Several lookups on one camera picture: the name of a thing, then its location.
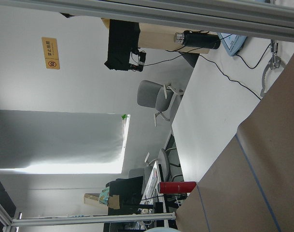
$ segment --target metal beam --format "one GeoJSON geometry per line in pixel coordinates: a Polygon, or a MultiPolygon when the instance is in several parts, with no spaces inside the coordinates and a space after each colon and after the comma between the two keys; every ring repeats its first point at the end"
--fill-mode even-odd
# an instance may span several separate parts
{"type": "Polygon", "coordinates": [[[0,0],[0,5],[294,42],[294,8],[245,0],[0,0]]]}
{"type": "Polygon", "coordinates": [[[5,209],[0,204],[0,222],[4,226],[8,226],[12,223],[12,218],[8,215],[8,213],[5,211],[5,209]]]}
{"type": "Polygon", "coordinates": [[[64,217],[64,218],[33,218],[13,219],[12,227],[25,226],[56,226],[73,224],[90,224],[105,222],[128,222],[128,221],[152,221],[176,219],[175,213],[162,214],[137,214],[137,215],[116,215],[116,216],[89,216],[89,217],[64,217]]]}

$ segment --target no-smoking symbol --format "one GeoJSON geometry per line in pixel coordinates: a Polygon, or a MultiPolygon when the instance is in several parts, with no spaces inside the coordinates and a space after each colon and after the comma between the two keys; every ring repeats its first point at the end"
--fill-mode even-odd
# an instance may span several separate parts
{"type": "Polygon", "coordinates": [[[50,67],[54,68],[54,67],[56,67],[56,62],[54,62],[54,61],[51,60],[51,61],[48,62],[48,65],[50,67]]]}

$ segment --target white wall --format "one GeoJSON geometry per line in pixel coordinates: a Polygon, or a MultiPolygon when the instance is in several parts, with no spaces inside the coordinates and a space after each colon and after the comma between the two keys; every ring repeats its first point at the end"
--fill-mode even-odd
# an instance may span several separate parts
{"type": "MultiPolygon", "coordinates": [[[[108,30],[99,18],[66,19],[57,13],[0,6],[0,109],[131,114],[121,175],[0,174],[25,217],[100,213],[82,204],[82,194],[126,177],[130,168],[142,167],[147,152],[157,156],[169,135],[170,126],[164,121],[154,128],[154,109],[137,105],[138,85],[147,79],[185,87],[193,69],[178,58],[143,72],[112,71],[104,66],[107,48],[108,30]],[[57,38],[60,70],[46,69],[41,37],[57,38]]],[[[145,51],[146,64],[177,55],[145,51]]]]}

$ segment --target blue device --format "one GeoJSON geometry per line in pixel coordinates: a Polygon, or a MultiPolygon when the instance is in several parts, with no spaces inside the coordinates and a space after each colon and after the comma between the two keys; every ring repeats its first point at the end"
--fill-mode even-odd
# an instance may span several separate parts
{"type": "MultiPolygon", "coordinates": [[[[265,2],[266,0],[255,0],[259,2],[265,2]]],[[[247,36],[244,35],[231,35],[227,33],[217,33],[222,41],[224,48],[226,49],[229,56],[233,57],[237,55],[240,49],[243,47],[247,36]]]]}

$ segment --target power cord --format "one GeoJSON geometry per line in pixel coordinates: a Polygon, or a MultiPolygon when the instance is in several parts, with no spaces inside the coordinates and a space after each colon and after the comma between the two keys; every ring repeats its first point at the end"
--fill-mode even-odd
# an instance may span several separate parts
{"type": "Polygon", "coordinates": [[[255,68],[259,65],[259,63],[262,61],[262,58],[264,57],[264,55],[265,55],[265,53],[266,53],[266,51],[267,51],[267,49],[269,48],[270,45],[271,45],[271,44],[268,44],[268,46],[267,46],[267,48],[265,49],[264,53],[262,54],[261,58],[259,59],[259,61],[257,62],[257,64],[256,64],[254,67],[250,67],[250,66],[247,64],[247,62],[245,62],[245,60],[244,60],[240,55],[235,55],[235,57],[240,57],[240,58],[242,59],[243,63],[245,63],[245,65],[246,65],[249,69],[255,69],[255,68]]]}
{"type": "MultiPolygon", "coordinates": [[[[229,36],[231,36],[231,35],[232,35],[232,34],[227,35],[227,36],[225,36],[225,37],[223,37],[223,38],[221,38],[221,39],[218,39],[217,41],[223,40],[223,39],[225,39],[225,38],[227,38],[227,37],[229,37],[229,36]]],[[[166,60],[163,60],[163,61],[160,61],[160,62],[157,62],[157,63],[153,63],[153,64],[146,64],[146,65],[144,65],[144,66],[146,67],[146,66],[151,66],[151,65],[155,65],[155,64],[159,64],[159,63],[163,63],[163,62],[171,61],[171,60],[174,60],[174,59],[176,59],[176,58],[178,58],[178,57],[183,56],[183,55],[186,54],[186,53],[190,53],[190,52],[192,52],[192,51],[194,51],[194,50],[201,49],[201,48],[204,48],[204,47],[194,48],[194,49],[192,49],[192,50],[190,50],[190,51],[184,52],[183,54],[181,54],[181,55],[179,55],[179,56],[177,56],[177,57],[175,57],[175,58],[172,58],[172,59],[166,59],[166,60]]]]}
{"type": "Polygon", "coordinates": [[[218,66],[218,64],[217,63],[215,63],[214,61],[212,61],[212,60],[209,60],[209,59],[207,59],[207,58],[205,58],[205,57],[203,57],[206,61],[209,61],[209,62],[211,62],[211,63],[213,63],[213,64],[215,64],[216,65],[216,67],[218,68],[218,70],[222,73],[222,75],[223,76],[226,76],[231,82],[237,82],[239,85],[241,85],[242,87],[244,87],[244,88],[246,88],[248,91],[250,91],[252,94],[254,94],[259,100],[261,100],[261,98],[253,91],[253,90],[251,90],[250,88],[248,88],[248,87],[246,87],[245,85],[243,85],[241,82],[239,82],[239,81],[236,81],[236,80],[232,80],[232,79],[230,79],[229,78],[229,76],[228,75],[226,75],[220,68],[219,68],[219,66],[218,66]]]}

